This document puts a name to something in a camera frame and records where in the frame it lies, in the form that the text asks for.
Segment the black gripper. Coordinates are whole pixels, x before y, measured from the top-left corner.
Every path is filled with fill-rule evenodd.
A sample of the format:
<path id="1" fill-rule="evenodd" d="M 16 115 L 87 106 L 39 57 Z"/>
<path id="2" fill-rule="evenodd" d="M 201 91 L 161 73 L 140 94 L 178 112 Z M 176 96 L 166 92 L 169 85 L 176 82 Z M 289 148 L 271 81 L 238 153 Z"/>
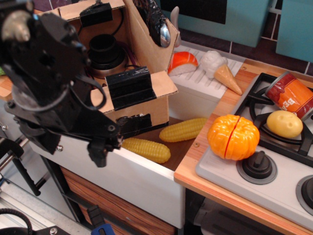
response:
<path id="1" fill-rule="evenodd" d="M 58 86 L 44 82 L 31 87 L 22 78 L 12 79 L 12 100 L 5 110 L 14 116 L 20 131 L 31 142 L 54 154 L 61 136 L 87 141 L 87 150 L 97 167 L 107 165 L 107 155 L 119 149 L 122 138 L 116 123 L 101 111 L 106 98 L 97 106 L 91 91 L 102 86 L 91 78 L 76 78 Z"/>

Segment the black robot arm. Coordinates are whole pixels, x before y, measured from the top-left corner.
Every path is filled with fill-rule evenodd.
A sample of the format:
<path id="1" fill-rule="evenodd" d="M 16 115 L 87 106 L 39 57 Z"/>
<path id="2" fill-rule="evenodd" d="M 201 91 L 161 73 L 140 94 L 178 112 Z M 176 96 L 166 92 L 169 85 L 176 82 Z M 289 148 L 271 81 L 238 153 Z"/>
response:
<path id="1" fill-rule="evenodd" d="M 12 81 L 5 106 L 21 132 L 53 154 L 62 136 L 86 141 L 91 160 L 105 167 L 122 138 L 116 123 L 93 105 L 91 92 L 102 86 L 86 75 L 90 64 L 76 30 L 53 13 L 38 16 L 30 0 L 0 3 L 0 66 Z"/>

